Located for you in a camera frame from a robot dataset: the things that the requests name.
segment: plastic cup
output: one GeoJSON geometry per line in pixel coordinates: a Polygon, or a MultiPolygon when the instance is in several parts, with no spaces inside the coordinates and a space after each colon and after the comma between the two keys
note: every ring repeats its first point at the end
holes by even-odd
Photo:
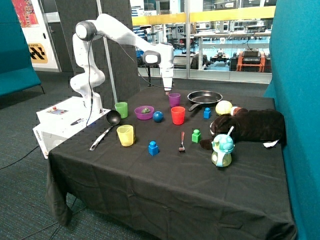
{"type": "Polygon", "coordinates": [[[128,103],[122,101],[122,102],[118,102],[114,105],[115,110],[120,113],[121,118],[125,119],[126,117],[128,117],[128,103]]]}
{"type": "Polygon", "coordinates": [[[169,103],[170,107],[178,107],[180,105],[180,93],[170,93],[169,94],[169,103]]]}
{"type": "Polygon", "coordinates": [[[134,144],[134,127],[131,125],[122,125],[116,129],[121,145],[129,147],[134,144]]]}
{"type": "Polygon", "coordinates": [[[171,108],[172,122],[175,125],[181,125],[185,121],[186,109],[183,106],[175,106],[171,108]]]}

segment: purple bowl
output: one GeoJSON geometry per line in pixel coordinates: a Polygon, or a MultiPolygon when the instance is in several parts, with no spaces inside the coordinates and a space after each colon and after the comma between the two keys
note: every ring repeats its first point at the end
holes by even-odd
{"type": "Polygon", "coordinates": [[[152,106],[139,106],[134,110],[134,113],[136,115],[136,117],[140,120],[148,120],[148,119],[152,119],[152,116],[154,114],[154,107],[152,106]],[[150,109],[149,113],[141,113],[143,109],[148,108],[150,109]]]}

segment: fork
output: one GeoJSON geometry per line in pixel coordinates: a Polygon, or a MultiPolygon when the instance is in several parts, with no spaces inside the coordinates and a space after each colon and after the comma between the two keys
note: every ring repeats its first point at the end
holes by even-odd
{"type": "Polygon", "coordinates": [[[180,147],[179,147],[179,152],[180,152],[180,153],[185,153],[185,152],[186,152],[186,151],[185,151],[185,146],[184,146],[184,138],[185,138],[185,132],[182,131],[182,132],[181,132],[181,145],[180,145],[180,147]]]}

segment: glass wall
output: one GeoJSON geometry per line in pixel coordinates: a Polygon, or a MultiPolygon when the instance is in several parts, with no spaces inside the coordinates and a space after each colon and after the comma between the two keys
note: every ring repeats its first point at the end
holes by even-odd
{"type": "MultiPolygon", "coordinates": [[[[133,31],[174,47],[174,77],[269,83],[276,0],[131,0],[133,31]]],[[[145,67],[137,49],[139,72],[145,67]]]]}

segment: yellow ball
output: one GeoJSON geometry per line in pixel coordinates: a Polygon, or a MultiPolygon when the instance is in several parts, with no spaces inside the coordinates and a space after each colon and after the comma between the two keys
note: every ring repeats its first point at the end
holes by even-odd
{"type": "Polygon", "coordinates": [[[220,116],[222,114],[230,114],[232,103],[229,101],[222,100],[215,106],[215,112],[220,116]]]}

